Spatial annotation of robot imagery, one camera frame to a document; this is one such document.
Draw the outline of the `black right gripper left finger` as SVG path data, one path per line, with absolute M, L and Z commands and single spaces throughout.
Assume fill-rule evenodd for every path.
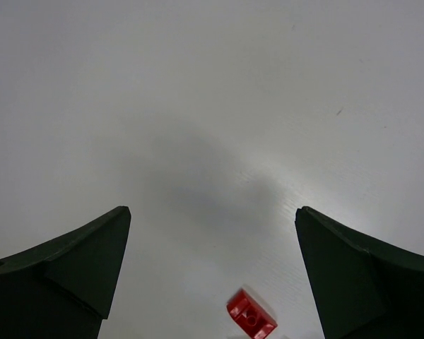
M 0 258 L 0 338 L 97 338 L 110 315 L 131 213 L 88 224 Z

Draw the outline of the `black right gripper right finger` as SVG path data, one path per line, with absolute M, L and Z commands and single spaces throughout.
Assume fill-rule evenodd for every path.
M 295 229 L 325 338 L 424 338 L 424 256 L 307 206 Z

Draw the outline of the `red curved lego brick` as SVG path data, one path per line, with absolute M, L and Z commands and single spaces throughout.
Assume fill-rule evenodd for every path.
M 252 339 L 265 339 L 278 327 L 276 320 L 243 288 L 226 304 L 230 318 Z

